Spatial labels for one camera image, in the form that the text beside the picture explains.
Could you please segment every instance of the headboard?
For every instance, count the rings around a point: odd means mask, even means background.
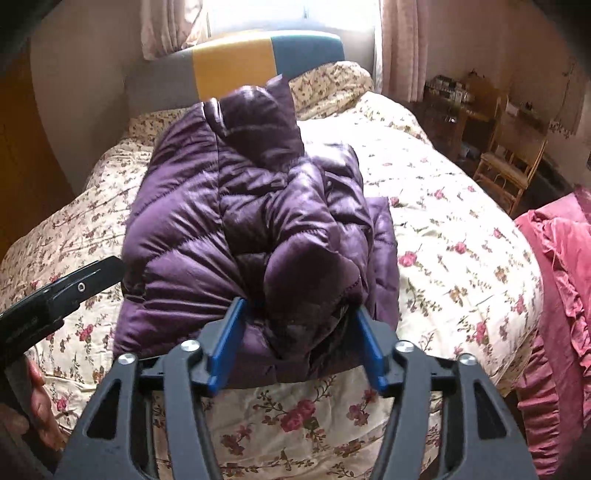
[[[246,32],[211,40],[143,64],[125,79],[129,114],[182,108],[242,85],[291,80],[345,59],[336,35],[316,31]]]

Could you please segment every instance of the floral duvet cover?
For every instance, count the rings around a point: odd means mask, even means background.
[[[542,305],[539,267],[513,222],[458,167],[435,151],[415,118],[372,90],[351,62],[290,82],[304,141],[346,141],[367,196],[390,199],[400,268],[400,338],[431,355],[476,355],[502,393],[529,358]],[[154,141],[184,110],[130,121],[71,204],[18,240],[0,266],[0,309],[108,255],[119,255],[129,207]],[[111,362],[121,290],[114,286],[66,318],[32,354],[47,376],[54,414],[76,424]],[[165,412],[156,394],[154,430],[161,478],[171,478]],[[226,390],[204,404],[224,477],[367,476],[391,400],[362,368],[301,384]],[[433,395],[424,465],[437,455],[440,397]]]

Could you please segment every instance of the finger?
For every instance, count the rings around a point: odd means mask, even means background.
[[[0,403],[0,421],[13,437],[25,435],[29,429],[28,420],[4,403]]]
[[[39,437],[49,448],[59,450],[66,445],[57,420],[51,411],[51,400],[43,387],[37,387],[31,395],[31,409],[39,419]]]
[[[31,382],[34,387],[41,387],[45,385],[45,377],[41,373],[39,366],[34,360],[27,358],[29,364],[29,375],[31,376]]]
[[[40,430],[39,438],[41,441],[53,450],[61,450],[66,447],[66,438],[59,431]]]
[[[43,425],[53,418],[51,400],[43,387],[37,387],[33,390],[31,394],[31,411]]]

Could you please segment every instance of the pink ruffled bedding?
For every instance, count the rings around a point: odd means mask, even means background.
[[[515,223],[544,282],[532,355],[517,384],[528,444],[544,480],[591,418],[591,192],[579,189]]]

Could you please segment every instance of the quilted down jacket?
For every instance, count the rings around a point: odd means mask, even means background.
[[[346,144],[307,144],[287,82],[193,106],[163,134],[132,205],[115,355],[162,355],[236,296],[252,307],[230,387],[359,364],[349,316],[398,322],[388,199]]]

